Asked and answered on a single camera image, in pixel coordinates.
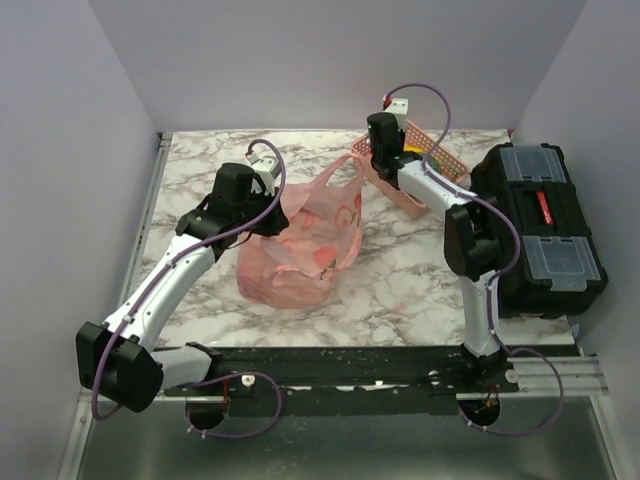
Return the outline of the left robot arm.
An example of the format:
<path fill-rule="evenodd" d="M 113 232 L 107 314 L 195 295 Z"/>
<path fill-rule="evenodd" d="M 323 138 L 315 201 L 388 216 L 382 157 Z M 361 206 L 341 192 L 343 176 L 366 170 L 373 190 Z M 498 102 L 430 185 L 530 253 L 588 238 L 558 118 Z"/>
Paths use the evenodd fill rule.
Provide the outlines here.
<path fill-rule="evenodd" d="M 133 412 L 164 390 L 190 385 L 214 393 L 222 380 L 218 355 L 197 343 L 160 350 L 160 334 L 190 288 L 240 235 L 275 236 L 288 226 L 276 185 L 285 175 L 273 156 L 225 163 L 212 191 L 176 226 L 164 256 L 137 290 L 101 324 L 76 334 L 79 380 Z"/>

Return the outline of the pink plastic bag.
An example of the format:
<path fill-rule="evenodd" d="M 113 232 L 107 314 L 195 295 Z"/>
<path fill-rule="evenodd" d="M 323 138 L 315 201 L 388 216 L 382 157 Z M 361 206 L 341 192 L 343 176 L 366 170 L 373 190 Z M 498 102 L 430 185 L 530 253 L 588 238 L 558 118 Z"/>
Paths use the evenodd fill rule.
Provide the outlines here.
<path fill-rule="evenodd" d="M 365 158 L 339 157 L 307 183 L 287 184 L 281 206 L 289 227 L 239 247 L 239 293 L 275 309 L 307 309 L 327 300 L 335 277 L 356 260 L 363 238 Z"/>

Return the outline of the green fake melon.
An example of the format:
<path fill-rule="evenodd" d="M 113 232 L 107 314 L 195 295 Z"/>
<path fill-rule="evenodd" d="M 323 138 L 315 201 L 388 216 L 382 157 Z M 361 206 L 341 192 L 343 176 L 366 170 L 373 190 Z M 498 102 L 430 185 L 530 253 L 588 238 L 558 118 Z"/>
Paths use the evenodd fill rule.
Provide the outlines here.
<path fill-rule="evenodd" d="M 438 174 L 442 175 L 443 170 L 438 160 L 432 156 L 426 158 L 427 164 Z"/>

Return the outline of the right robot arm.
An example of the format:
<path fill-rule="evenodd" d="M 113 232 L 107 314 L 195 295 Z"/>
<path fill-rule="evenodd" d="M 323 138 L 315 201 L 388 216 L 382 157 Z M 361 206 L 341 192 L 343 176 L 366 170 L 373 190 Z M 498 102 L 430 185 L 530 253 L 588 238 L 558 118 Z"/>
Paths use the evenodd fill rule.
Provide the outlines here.
<path fill-rule="evenodd" d="M 480 392 L 496 380 L 490 359 L 499 356 L 496 320 L 497 273 L 502 245 L 491 231 L 490 204 L 437 173 L 426 157 L 407 150 L 396 116 L 378 112 L 367 117 L 371 165 L 395 190 L 414 197 L 444 221 L 444 257 L 460 281 L 464 307 L 463 351 L 472 357 L 460 367 L 460 379 Z"/>

